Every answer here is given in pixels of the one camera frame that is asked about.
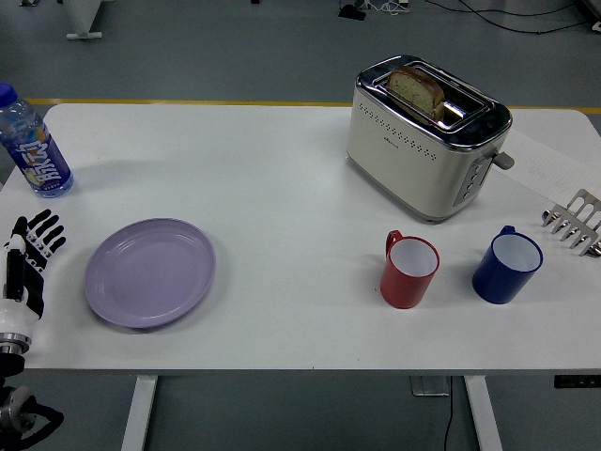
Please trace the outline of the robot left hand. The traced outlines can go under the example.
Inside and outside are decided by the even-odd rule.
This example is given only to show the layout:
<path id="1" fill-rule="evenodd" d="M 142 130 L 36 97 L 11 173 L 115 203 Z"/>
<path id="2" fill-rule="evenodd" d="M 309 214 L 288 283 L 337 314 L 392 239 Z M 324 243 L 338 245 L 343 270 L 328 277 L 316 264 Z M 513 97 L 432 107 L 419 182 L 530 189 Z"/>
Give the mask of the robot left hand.
<path id="1" fill-rule="evenodd" d="M 19 217 L 1 247 L 1 331 L 26 334 L 44 310 L 42 273 L 67 239 L 59 216 L 46 209 Z"/>

